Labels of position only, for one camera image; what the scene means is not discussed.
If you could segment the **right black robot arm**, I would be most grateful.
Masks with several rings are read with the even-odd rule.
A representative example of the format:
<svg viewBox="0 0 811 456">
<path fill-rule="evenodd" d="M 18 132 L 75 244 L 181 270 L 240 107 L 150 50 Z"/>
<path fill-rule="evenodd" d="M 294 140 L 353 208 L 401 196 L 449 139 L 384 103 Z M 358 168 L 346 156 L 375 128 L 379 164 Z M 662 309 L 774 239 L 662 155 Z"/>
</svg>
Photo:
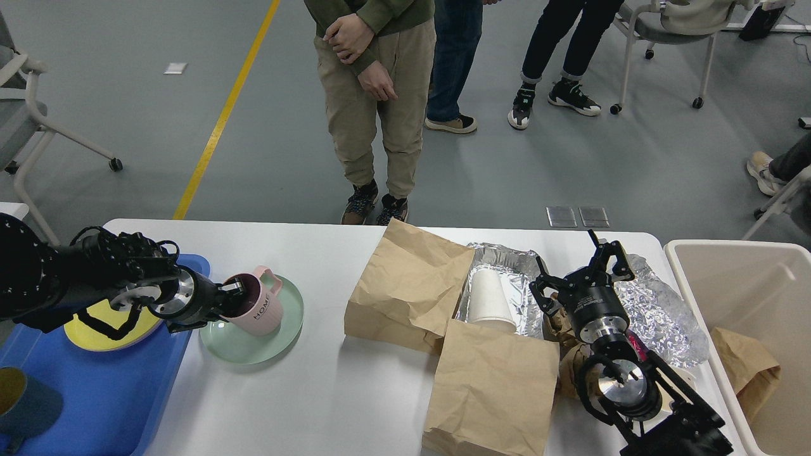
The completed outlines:
<svg viewBox="0 0 811 456">
<path fill-rule="evenodd" d="M 536 256 L 539 274 L 529 285 L 540 310 L 549 318 L 564 312 L 573 337 L 588 349 L 574 370 L 580 403 L 619 430 L 622 455 L 731 454 L 724 419 L 632 332 L 615 288 L 636 277 L 625 249 L 588 234 L 596 250 L 587 265 L 556 277 Z"/>
</svg>

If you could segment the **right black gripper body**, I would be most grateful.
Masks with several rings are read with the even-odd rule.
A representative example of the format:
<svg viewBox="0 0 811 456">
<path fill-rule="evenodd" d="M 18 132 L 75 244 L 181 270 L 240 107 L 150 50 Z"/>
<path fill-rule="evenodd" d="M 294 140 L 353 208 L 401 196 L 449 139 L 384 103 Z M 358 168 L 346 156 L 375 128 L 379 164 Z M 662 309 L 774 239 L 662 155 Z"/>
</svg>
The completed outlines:
<svg viewBox="0 0 811 456">
<path fill-rule="evenodd" d="M 577 340 L 585 344 L 628 344 L 629 316 L 620 302 L 614 280 L 628 282 L 631 269 L 612 272 L 579 269 L 554 277 L 557 300 L 567 312 Z"/>
</svg>

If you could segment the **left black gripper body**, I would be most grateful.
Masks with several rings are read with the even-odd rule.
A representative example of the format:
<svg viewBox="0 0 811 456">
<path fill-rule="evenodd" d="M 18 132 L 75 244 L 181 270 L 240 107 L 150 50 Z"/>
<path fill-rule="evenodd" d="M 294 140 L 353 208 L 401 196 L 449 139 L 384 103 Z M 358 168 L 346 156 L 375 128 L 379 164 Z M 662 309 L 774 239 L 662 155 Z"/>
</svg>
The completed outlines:
<svg viewBox="0 0 811 456">
<path fill-rule="evenodd" d="M 219 295 L 219 285 L 199 272 L 180 266 L 178 278 L 160 283 L 160 296 L 150 303 L 150 313 L 164 320 L 171 334 L 190 330 L 190 317 L 195 313 L 208 310 L 223 313 L 228 298 Z"/>
</svg>

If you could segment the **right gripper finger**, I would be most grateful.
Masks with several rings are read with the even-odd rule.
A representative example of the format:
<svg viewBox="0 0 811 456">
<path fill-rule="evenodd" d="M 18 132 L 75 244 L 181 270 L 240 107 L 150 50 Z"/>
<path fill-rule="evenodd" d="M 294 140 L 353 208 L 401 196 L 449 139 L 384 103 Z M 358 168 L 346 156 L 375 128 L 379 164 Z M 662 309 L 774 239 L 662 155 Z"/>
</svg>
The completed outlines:
<svg viewBox="0 0 811 456">
<path fill-rule="evenodd" d="M 551 276 L 540 256 L 535 256 L 535 261 L 539 266 L 539 274 L 535 280 L 530 282 L 529 289 L 540 311 L 548 317 L 553 317 L 561 308 L 561 304 L 558 303 L 558 298 L 547 296 L 545 292 L 547 289 L 553 289 L 555 292 L 567 289 L 568 282 L 565 278 Z"/>
<path fill-rule="evenodd" d="M 586 266 L 586 281 L 591 284 L 631 282 L 636 278 L 629 265 L 625 248 L 619 241 L 603 242 L 594 230 L 588 230 L 596 251 Z"/>
</svg>

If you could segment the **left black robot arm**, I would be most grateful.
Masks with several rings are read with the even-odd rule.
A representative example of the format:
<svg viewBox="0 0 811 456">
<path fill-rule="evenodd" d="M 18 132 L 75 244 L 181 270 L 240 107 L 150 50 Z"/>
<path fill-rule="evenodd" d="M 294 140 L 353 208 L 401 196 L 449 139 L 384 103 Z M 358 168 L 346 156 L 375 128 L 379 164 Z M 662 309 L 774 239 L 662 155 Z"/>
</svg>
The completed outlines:
<svg viewBox="0 0 811 456">
<path fill-rule="evenodd" d="M 74 317 L 120 340 L 142 311 L 168 332 L 199 329 L 234 317 L 247 304 L 247 282 L 215 283 L 187 266 L 170 240 L 101 226 L 81 230 L 67 246 L 51 246 L 22 220 L 1 217 L 2 320 L 47 334 Z"/>
</svg>

